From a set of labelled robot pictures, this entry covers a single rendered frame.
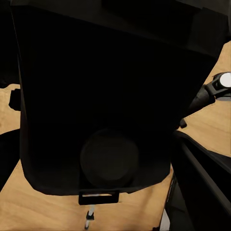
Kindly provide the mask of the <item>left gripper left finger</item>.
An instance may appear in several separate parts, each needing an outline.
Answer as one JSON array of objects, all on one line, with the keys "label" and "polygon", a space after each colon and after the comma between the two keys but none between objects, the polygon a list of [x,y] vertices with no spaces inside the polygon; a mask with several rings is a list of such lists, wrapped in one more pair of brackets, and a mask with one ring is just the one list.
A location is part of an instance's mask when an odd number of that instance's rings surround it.
[{"label": "left gripper left finger", "polygon": [[0,192],[20,160],[20,129],[0,135]]}]

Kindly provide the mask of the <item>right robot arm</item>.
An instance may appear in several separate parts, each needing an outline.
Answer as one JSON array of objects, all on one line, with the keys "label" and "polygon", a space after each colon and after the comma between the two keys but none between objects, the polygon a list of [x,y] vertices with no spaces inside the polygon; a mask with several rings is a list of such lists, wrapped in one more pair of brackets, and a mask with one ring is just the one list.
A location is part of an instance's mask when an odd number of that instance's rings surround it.
[{"label": "right robot arm", "polygon": [[213,81],[204,84],[187,109],[179,126],[187,127],[184,118],[218,101],[231,101],[231,72],[222,72],[213,76]]}]

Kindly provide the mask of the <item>digital camera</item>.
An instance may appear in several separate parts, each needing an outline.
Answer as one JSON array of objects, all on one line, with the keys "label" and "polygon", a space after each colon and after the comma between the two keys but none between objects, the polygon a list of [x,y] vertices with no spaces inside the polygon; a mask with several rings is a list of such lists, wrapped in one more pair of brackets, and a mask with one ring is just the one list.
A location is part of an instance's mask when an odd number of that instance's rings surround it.
[{"label": "digital camera", "polygon": [[162,182],[229,41],[231,0],[0,0],[0,88],[20,85],[27,181],[80,205]]}]

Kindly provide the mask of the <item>camera tripod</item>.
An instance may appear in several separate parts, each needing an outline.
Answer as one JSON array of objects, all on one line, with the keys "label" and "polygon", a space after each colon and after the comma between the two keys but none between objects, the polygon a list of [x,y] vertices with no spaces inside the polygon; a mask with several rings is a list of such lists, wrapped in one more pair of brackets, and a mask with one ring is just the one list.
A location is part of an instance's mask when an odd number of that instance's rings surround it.
[{"label": "camera tripod", "polygon": [[[92,197],[97,197],[97,194],[93,194],[91,195]],[[95,208],[95,205],[90,205],[90,210],[88,211],[87,213],[87,216],[86,216],[86,225],[85,225],[85,229],[88,229],[89,227],[89,223],[91,220],[94,220],[94,208]]]}]

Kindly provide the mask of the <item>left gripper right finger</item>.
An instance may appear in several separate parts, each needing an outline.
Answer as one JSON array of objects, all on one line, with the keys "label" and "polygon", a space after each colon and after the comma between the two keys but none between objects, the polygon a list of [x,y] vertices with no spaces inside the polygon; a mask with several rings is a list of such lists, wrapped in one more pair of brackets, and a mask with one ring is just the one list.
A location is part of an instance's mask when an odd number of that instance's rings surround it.
[{"label": "left gripper right finger", "polygon": [[231,231],[231,168],[177,129],[171,164],[194,231]]}]

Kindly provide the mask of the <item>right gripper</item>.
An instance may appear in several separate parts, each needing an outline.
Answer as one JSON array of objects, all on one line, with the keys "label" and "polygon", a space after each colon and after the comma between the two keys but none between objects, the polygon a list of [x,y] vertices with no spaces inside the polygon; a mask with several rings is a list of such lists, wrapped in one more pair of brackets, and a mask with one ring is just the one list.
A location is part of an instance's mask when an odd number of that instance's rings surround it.
[{"label": "right gripper", "polygon": [[194,98],[191,105],[189,106],[186,113],[184,114],[183,118],[181,119],[179,126],[181,128],[187,127],[187,123],[185,122],[184,118],[199,111],[199,110],[201,110],[201,109],[202,109],[202,104],[201,104],[199,98]]}]

